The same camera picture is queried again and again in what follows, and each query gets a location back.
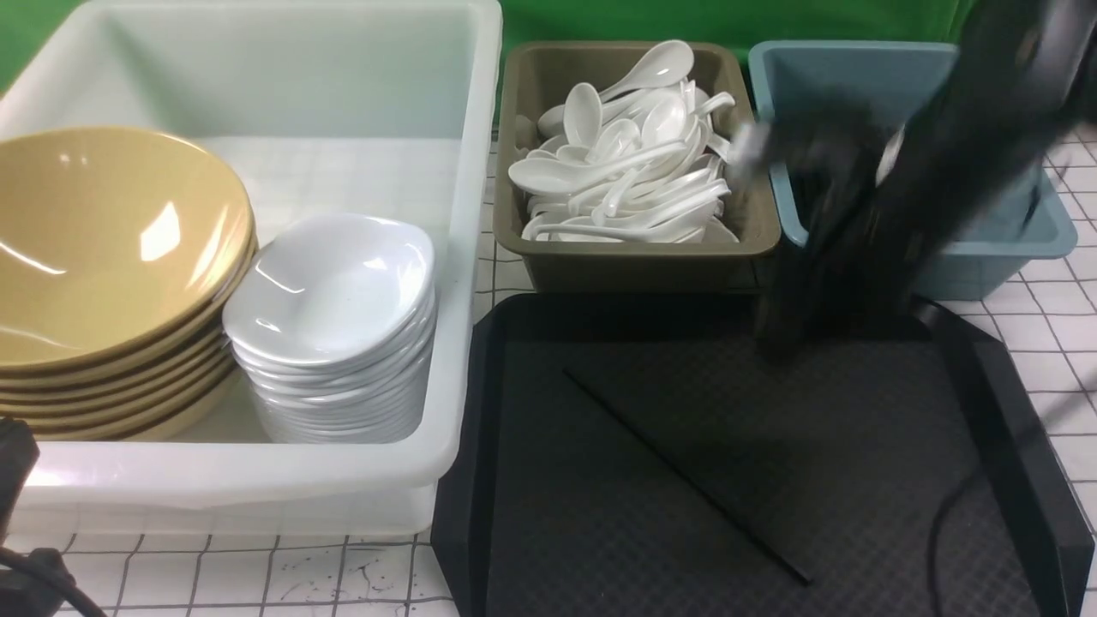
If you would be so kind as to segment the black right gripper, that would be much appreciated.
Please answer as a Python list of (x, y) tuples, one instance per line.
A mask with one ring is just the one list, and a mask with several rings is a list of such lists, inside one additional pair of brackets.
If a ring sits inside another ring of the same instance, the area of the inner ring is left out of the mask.
[(863, 103), (823, 103), (737, 130), (737, 177), (755, 180), (773, 165), (816, 187), (800, 218), (808, 238), (778, 249), (758, 301), (755, 339), (761, 352), (796, 352), (819, 328), (862, 319), (858, 273), (867, 203), (890, 133)]

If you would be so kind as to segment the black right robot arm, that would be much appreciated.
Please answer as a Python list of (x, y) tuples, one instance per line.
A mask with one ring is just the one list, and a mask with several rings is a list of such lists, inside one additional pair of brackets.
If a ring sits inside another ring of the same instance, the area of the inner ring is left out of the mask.
[(780, 250), (755, 337), (795, 355), (822, 325), (908, 308), (917, 278), (1052, 146), (1094, 122), (1093, 1), (980, 1), (943, 83), (885, 136), (847, 100), (743, 124), (740, 178), (822, 172), (806, 246)]

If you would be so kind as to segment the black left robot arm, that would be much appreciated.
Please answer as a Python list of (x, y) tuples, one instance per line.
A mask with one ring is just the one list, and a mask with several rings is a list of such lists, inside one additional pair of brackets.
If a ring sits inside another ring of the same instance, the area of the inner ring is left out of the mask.
[(26, 422), (1, 418), (1, 539), (15, 511), (20, 492), (39, 459), (39, 446)]

